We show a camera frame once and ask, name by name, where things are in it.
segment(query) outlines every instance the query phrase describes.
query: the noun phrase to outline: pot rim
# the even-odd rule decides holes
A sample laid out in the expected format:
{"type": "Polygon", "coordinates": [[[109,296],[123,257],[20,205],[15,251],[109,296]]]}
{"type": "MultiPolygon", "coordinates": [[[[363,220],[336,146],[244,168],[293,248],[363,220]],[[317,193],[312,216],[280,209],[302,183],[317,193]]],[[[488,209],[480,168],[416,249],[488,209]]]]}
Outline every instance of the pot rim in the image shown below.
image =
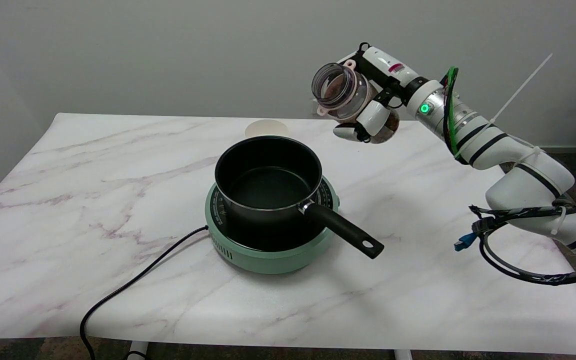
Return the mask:
{"type": "Polygon", "coordinates": [[[231,203],[233,203],[237,207],[242,207],[242,208],[248,209],[248,210],[254,210],[256,212],[279,212],[281,210],[287,210],[287,209],[294,208],[294,207],[297,207],[297,208],[301,207],[301,205],[303,203],[308,203],[311,200],[311,196],[313,196],[317,192],[320,185],[322,184],[322,177],[323,177],[322,162],[320,161],[320,158],[317,156],[317,154],[310,147],[306,146],[306,144],[304,144],[300,141],[297,141],[291,137],[279,136],[279,135],[262,135],[262,136],[254,136],[254,137],[249,137],[247,139],[243,139],[242,141],[239,141],[239,142],[235,143],[233,146],[227,148],[227,150],[221,154],[221,156],[217,160],[217,164],[214,167],[214,180],[215,180],[215,184],[217,186],[217,189],[219,190],[221,195],[227,201],[230,201],[231,203]],[[292,143],[304,148],[304,150],[306,150],[306,152],[309,153],[311,155],[311,157],[315,160],[315,162],[317,163],[318,181],[317,181],[317,184],[315,186],[313,186],[313,189],[311,189],[310,193],[306,197],[302,198],[301,200],[299,200],[295,203],[292,203],[291,205],[287,205],[284,207],[277,207],[274,209],[261,209],[259,207],[252,207],[252,206],[248,206],[248,205],[244,205],[242,203],[236,202],[235,200],[231,199],[227,195],[226,191],[224,191],[224,189],[220,186],[219,176],[217,175],[217,173],[219,171],[219,168],[222,165],[222,162],[224,162],[224,158],[226,157],[226,155],[228,155],[228,153],[230,153],[232,150],[234,150],[235,148],[237,148],[239,146],[242,146],[242,145],[250,143],[250,142],[260,141],[260,140],[265,140],[265,139],[275,139],[278,141],[292,142],[292,143]]]}

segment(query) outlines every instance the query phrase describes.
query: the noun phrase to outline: glass jar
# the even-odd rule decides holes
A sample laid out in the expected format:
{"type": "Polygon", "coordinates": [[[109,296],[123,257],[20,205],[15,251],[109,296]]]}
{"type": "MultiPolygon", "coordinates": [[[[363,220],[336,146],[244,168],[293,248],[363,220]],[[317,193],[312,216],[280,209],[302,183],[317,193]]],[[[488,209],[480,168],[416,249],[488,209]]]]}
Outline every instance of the glass jar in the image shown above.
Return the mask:
{"type": "Polygon", "coordinates": [[[311,84],[312,95],[319,104],[317,114],[348,121],[375,97],[375,87],[354,68],[354,60],[349,59],[343,65],[325,64],[317,71],[311,84]]]}

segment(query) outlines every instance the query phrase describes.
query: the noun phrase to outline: blue connector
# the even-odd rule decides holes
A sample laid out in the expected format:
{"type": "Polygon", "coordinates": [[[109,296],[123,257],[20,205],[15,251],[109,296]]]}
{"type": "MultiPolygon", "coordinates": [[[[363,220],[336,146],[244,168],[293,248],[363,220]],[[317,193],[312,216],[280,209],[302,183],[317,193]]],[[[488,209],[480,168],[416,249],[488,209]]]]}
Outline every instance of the blue connector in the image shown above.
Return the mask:
{"type": "Polygon", "coordinates": [[[455,251],[462,251],[464,249],[470,248],[473,242],[477,239],[477,234],[471,232],[470,234],[463,235],[459,238],[459,241],[454,243],[454,250],[455,251]]]}

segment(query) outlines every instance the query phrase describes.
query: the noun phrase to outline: table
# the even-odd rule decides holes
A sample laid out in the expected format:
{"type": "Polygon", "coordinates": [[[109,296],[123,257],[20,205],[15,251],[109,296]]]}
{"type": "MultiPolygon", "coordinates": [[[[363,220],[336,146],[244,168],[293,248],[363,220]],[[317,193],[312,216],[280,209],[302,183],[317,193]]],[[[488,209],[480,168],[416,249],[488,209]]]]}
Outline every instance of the table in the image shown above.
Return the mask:
{"type": "MultiPolygon", "coordinates": [[[[90,306],[206,223],[215,162],[255,120],[58,114],[0,183],[0,338],[77,335],[90,306]]],[[[94,313],[91,336],[576,354],[576,284],[523,283],[476,248],[453,250],[499,168],[458,164],[415,122],[367,145],[334,137],[333,121],[280,121],[384,252],[370,260],[336,238],[300,271],[259,275],[222,260],[204,232],[94,313]]],[[[552,240],[517,228],[491,246],[531,271],[570,271],[552,240]]]]}

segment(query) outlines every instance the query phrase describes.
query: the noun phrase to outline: green wire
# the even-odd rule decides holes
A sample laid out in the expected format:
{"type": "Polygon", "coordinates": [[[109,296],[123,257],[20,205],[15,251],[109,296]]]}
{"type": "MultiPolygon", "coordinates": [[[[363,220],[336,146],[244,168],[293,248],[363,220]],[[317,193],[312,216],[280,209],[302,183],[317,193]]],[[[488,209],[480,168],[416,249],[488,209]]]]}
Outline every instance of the green wire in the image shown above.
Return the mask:
{"type": "MultiPolygon", "coordinates": [[[[448,70],[447,89],[455,86],[455,78],[455,66],[451,66],[450,70],[448,70]]],[[[450,108],[448,109],[448,136],[450,136],[452,154],[455,155],[457,153],[457,135],[455,135],[455,114],[453,111],[454,105],[452,98],[450,98],[448,102],[450,102],[450,108]]]]}

